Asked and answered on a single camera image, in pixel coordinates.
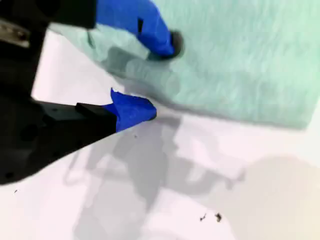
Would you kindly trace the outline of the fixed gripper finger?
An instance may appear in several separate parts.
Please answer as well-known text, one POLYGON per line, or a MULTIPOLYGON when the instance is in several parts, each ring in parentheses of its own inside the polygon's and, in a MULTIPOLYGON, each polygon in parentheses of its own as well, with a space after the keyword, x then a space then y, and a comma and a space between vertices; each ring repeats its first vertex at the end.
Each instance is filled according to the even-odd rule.
POLYGON ((110 91, 107 105, 43 103, 42 162, 51 164, 83 147, 156 118, 146 98, 110 91))

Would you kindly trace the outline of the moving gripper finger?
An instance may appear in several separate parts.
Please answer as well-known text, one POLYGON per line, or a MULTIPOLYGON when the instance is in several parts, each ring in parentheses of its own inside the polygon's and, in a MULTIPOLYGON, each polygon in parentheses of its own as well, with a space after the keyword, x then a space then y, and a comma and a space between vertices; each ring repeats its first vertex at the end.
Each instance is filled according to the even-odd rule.
POLYGON ((62 0, 50 28, 61 35, 68 30, 86 33, 86 42, 96 46, 92 30, 108 26, 133 35, 158 59, 172 59, 183 50, 184 40, 170 30, 151 0, 62 0))

